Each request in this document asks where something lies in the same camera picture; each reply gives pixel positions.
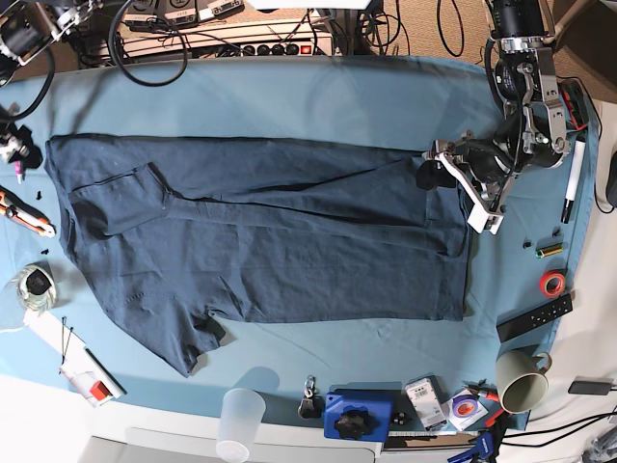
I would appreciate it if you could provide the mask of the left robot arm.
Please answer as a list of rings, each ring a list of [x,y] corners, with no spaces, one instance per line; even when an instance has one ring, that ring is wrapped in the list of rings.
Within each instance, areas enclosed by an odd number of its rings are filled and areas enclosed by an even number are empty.
[[[514,180],[529,166],[555,168],[570,151],[557,83],[550,9],[543,1],[489,1],[493,25],[484,70],[501,121],[493,135],[467,132],[437,140],[424,153],[416,184],[423,190],[462,186],[497,213]]]

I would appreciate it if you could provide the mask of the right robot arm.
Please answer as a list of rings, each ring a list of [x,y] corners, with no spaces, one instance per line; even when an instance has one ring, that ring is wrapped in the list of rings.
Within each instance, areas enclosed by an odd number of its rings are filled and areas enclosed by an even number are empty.
[[[19,113],[1,110],[1,159],[13,163],[34,150],[16,123],[30,116],[42,103],[56,72],[52,44],[74,32],[102,1],[14,1],[1,13],[1,85],[39,55],[46,57],[47,74],[34,101]]]

